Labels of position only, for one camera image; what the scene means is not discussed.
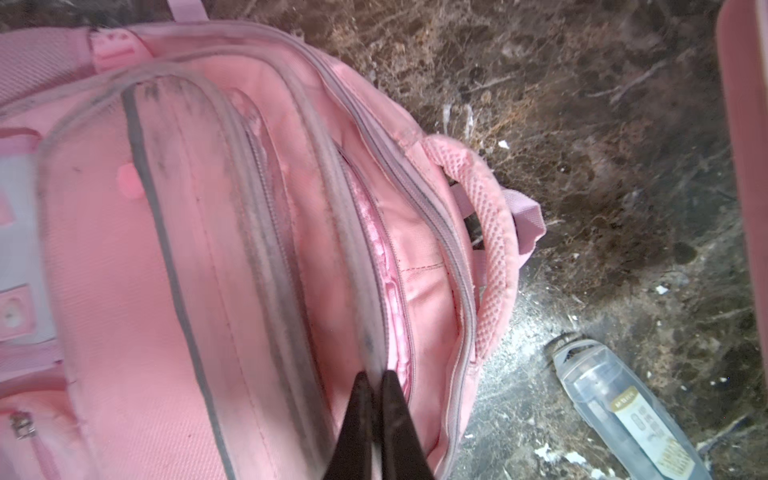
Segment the label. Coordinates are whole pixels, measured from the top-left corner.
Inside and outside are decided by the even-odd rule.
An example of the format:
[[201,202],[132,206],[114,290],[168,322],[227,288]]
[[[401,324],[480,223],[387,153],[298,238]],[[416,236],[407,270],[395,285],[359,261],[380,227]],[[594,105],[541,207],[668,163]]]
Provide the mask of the label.
[[627,428],[659,472],[672,480],[688,480],[694,461],[659,415],[634,386],[611,402],[611,411]]

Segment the pink mesh handle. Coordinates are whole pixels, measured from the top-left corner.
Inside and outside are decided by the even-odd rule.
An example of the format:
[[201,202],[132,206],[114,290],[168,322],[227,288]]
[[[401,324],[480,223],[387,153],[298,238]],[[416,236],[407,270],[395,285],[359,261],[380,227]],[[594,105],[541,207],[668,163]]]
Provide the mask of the pink mesh handle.
[[422,145],[431,160],[464,187],[483,231],[488,285],[478,309],[475,341],[478,361],[482,362],[504,334],[515,304],[520,267],[515,223],[502,188],[474,151],[442,135],[430,135]]

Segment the zipper pull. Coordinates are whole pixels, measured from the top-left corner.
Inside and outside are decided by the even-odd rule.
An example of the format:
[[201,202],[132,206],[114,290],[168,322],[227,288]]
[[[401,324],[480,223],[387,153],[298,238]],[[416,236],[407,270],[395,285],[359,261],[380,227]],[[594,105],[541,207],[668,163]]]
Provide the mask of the zipper pull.
[[11,414],[11,428],[16,434],[17,440],[29,439],[37,435],[32,416],[27,412],[14,412]]

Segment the clear plastic case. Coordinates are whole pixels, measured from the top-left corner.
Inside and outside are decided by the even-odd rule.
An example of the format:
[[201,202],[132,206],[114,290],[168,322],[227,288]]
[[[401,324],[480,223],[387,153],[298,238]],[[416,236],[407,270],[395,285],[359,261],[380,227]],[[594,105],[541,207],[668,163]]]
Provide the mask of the clear plastic case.
[[552,356],[565,391],[635,480],[711,480],[677,423],[602,343],[578,340]]

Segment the marble floor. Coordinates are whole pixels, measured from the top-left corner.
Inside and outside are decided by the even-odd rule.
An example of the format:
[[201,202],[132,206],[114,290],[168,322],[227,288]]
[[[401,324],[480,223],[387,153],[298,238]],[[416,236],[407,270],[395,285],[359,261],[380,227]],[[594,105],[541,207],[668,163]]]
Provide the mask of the marble floor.
[[[169,19],[161,0],[0,0],[0,30]],[[768,412],[713,30],[717,0],[219,0],[341,57],[541,201],[453,480],[627,473],[547,356],[610,346],[714,478],[768,478]]]

